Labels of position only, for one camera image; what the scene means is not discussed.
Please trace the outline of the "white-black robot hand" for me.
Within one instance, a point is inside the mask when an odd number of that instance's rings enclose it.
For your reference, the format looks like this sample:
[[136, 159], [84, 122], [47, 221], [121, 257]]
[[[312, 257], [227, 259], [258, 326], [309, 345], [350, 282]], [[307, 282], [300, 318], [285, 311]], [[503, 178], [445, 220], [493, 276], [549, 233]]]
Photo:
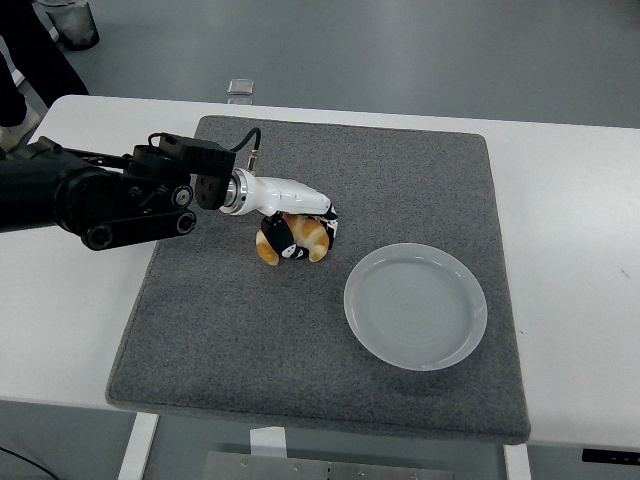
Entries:
[[267, 264], [282, 259], [322, 260], [337, 235], [338, 216], [331, 200], [294, 180], [257, 177], [237, 169], [234, 215], [257, 211], [263, 215], [256, 233], [256, 250]]

